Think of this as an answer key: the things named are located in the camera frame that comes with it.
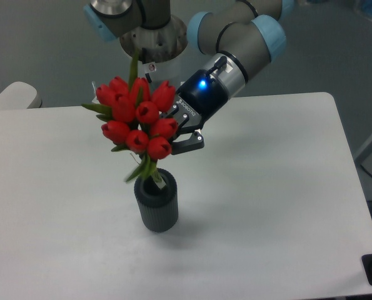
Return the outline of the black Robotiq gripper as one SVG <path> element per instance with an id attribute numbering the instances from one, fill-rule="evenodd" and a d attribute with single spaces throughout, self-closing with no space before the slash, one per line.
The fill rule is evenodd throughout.
<path id="1" fill-rule="evenodd" d="M 202 129 L 211 118 L 228 101 L 228 94 L 212 71 L 200 69 L 177 89 L 175 98 L 168 112 L 162 118 L 174 118 L 178 123 L 178 136 Z M 195 131 L 187 140 L 174 141 L 171 145 L 172 155 L 183 154 L 204 148 L 204 137 Z"/>

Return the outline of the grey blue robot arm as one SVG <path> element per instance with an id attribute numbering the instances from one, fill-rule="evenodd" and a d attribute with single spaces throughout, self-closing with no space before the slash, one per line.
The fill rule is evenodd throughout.
<path id="1" fill-rule="evenodd" d="M 188 24 L 169 1 L 90 1 L 84 14 L 105 41 L 139 54 L 138 74 L 157 87 L 177 87 L 169 115 L 185 141 L 171 138 L 173 154 L 200 149 L 204 123 L 286 47 L 279 20 L 292 1 L 236 1 L 219 13 L 199 12 Z"/>

